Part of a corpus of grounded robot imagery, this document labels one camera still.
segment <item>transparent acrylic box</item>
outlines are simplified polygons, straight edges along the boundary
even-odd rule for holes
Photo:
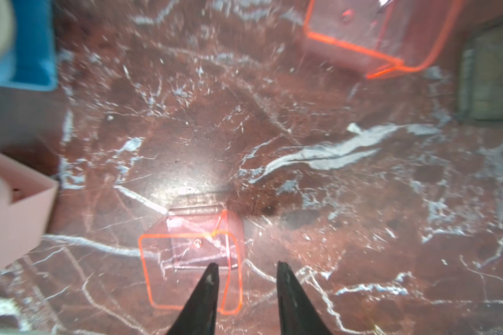
[[[210,263],[220,270],[218,311],[234,315],[243,300],[244,232],[240,218],[222,206],[171,209],[138,245],[151,305],[180,310]]]
[[[303,48],[369,79],[426,69],[454,27],[464,0],[311,0]]]

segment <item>red marble table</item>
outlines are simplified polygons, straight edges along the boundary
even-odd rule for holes
[[[0,151],[61,181],[0,326],[164,334],[137,239],[214,192],[246,238],[217,334],[279,333],[283,260],[333,333],[503,335],[503,130],[452,120],[458,47],[368,82],[302,54],[306,5],[57,1],[59,90],[0,89]]]

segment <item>blue bin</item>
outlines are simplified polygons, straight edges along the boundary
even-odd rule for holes
[[[12,0],[13,48],[0,58],[0,86],[55,90],[58,86],[51,0]]]

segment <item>bolt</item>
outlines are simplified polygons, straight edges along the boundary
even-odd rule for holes
[[[197,249],[199,249],[199,248],[201,248],[201,245],[203,244],[203,242],[201,241],[201,238],[196,238],[196,239],[192,242],[192,244],[193,244],[193,245],[194,245]]]

